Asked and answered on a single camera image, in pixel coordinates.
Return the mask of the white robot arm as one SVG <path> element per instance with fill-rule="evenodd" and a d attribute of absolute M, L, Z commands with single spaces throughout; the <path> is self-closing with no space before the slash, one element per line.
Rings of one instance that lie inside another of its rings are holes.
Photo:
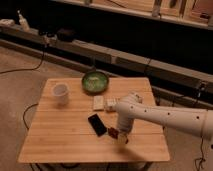
<path fill-rule="evenodd" d="M 139 96 L 130 93 L 115 105 L 117 129 L 130 133 L 134 120 L 167 126 L 213 142 L 213 110 L 150 106 L 139 103 Z"/>

